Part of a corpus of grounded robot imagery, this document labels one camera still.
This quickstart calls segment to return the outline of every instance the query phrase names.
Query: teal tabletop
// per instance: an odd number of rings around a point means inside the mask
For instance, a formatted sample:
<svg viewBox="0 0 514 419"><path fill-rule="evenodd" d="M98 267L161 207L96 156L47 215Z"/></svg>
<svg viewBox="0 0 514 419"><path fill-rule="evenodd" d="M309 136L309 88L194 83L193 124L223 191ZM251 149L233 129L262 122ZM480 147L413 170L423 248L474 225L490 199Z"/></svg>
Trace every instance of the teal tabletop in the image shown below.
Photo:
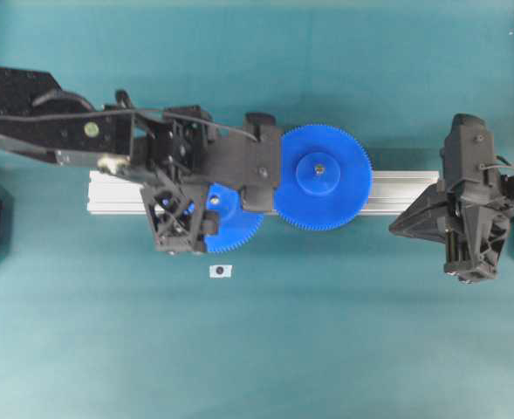
<svg viewBox="0 0 514 419"><path fill-rule="evenodd" d="M378 170L438 170L473 113L514 161L514 0L0 0L0 65L95 106L126 88L342 127ZM514 417L514 237L479 285L390 216L269 216L236 251L169 257L143 216L89 215L87 184L0 153L0 418Z"/></svg>

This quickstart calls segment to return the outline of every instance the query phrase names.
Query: aluminum rail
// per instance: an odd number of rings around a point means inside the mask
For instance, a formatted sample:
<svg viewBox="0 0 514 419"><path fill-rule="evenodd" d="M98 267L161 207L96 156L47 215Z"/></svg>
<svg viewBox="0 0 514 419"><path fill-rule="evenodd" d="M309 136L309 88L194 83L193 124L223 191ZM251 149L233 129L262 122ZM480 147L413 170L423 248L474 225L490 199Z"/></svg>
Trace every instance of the aluminum rail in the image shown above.
<svg viewBox="0 0 514 419"><path fill-rule="evenodd" d="M360 215L399 215L438 179L437 171L374 171L371 195ZM90 172L88 201L87 209L92 214L144 214L140 184L97 171Z"/></svg>

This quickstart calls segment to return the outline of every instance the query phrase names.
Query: wire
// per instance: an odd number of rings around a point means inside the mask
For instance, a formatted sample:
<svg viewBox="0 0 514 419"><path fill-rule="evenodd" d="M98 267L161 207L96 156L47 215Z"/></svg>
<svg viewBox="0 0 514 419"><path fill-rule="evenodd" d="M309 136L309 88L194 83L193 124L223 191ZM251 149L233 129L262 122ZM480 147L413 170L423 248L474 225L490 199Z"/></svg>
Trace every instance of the wire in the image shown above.
<svg viewBox="0 0 514 419"><path fill-rule="evenodd" d="M501 163L504 163L506 164L507 166L512 166L512 164L509 163L509 161L507 159L505 159L504 157L502 157L501 155L496 155L495 156Z"/></svg>
<svg viewBox="0 0 514 419"><path fill-rule="evenodd" d="M480 170L489 170L490 168L510 168L514 170L514 166L510 164L490 164L489 166L480 165Z"/></svg>
<svg viewBox="0 0 514 419"><path fill-rule="evenodd" d="M14 122L42 122L46 120L75 120L81 118L96 118L100 116L112 116L112 115L129 115L136 113L161 113L163 116L168 116L169 118L176 118L178 120L190 120L192 122L197 122L199 124L206 125L207 127L214 127L218 129L225 129L230 131L231 133L237 133L244 137L247 137L255 142L259 142L259 139L247 131L244 131L239 128L231 127L229 125L218 124L212 122L210 120L204 120L202 118L197 118L195 116L187 116L180 113L162 111L161 109L156 109L152 107L139 107L139 108L130 108L130 109L112 109L107 111L97 111L97 112L86 112L86 113L52 113L49 115L39 115L39 116L15 116L15 115L0 115L0 120L11 120Z"/></svg>

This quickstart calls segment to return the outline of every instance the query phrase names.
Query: small label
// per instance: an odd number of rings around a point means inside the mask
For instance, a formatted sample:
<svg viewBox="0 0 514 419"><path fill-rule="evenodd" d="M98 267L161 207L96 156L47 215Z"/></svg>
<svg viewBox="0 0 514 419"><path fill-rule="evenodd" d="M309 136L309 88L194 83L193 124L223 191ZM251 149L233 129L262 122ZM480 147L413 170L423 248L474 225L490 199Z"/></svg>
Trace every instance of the small label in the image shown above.
<svg viewBox="0 0 514 419"><path fill-rule="evenodd" d="M213 264L210 266L211 278L231 278L233 266L231 264Z"/></svg>

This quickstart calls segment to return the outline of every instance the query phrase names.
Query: blue gear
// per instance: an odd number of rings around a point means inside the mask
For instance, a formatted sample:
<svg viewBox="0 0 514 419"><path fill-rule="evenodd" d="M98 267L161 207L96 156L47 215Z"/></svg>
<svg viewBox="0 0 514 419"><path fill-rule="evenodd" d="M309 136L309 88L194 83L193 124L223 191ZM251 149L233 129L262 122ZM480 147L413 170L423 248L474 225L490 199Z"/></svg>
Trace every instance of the blue gear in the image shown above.
<svg viewBox="0 0 514 419"><path fill-rule="evenodd" d="M282 137L282 178L275 206L304 230L331 230L350 222L367 202L371 162L348 133L307 125Z"/></svg>
<svg viewBox="0 0 514 419"><path fill-rule="evenodd" d="M218 234L204 238L211 253L232 251L247 243L264 219L263 214L244 211L239 194L217 183L210 187L206 209L220 215Z"/></svg>

